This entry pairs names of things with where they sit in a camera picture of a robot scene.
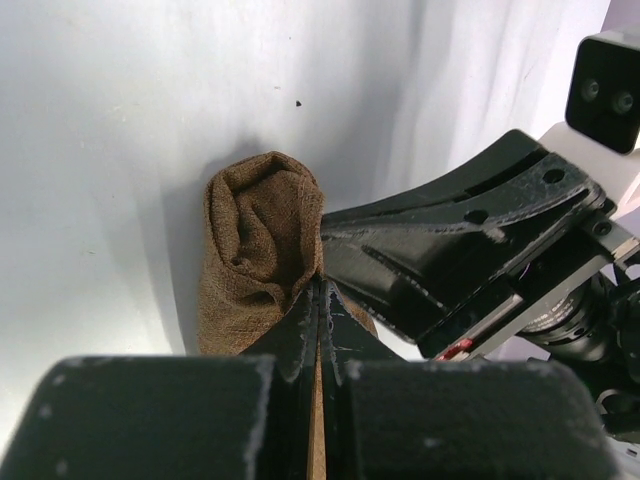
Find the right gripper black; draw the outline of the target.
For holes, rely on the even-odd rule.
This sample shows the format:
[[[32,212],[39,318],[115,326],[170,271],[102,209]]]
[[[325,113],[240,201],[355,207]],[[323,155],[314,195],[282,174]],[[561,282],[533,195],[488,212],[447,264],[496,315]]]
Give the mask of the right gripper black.
[[[610,206],[573,226],[599,205],[586,173],[512,130],[431,182],[326,214],[324,268],[425,358],[535,344],[586,384],[611,437],[636,444],[639,240]]]

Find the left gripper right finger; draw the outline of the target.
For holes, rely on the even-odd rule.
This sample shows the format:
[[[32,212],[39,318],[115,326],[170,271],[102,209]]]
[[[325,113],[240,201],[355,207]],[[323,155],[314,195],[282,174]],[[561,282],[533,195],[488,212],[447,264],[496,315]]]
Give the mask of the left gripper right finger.
[[[410,362],[319,287],[331,479],[619,479],[584,385],[557,363]]]

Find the brown cloth napkin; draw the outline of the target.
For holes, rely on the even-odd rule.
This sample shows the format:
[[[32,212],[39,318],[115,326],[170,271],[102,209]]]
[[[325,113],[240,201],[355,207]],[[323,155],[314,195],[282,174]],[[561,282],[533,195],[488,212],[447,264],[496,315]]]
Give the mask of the brown cloth napkin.
[[[235,163],[204,192],[198,293],[201,353],[238,354],[279,322],[323,270],[324,196],[312,173],[280,152]]]

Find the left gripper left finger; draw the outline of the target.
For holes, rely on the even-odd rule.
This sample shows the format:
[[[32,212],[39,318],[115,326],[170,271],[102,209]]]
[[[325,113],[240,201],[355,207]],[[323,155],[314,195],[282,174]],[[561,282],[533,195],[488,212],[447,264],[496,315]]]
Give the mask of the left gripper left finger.
[[[318,287],[232,356],[76,356],[35,388],[5,479],[305,479]]]

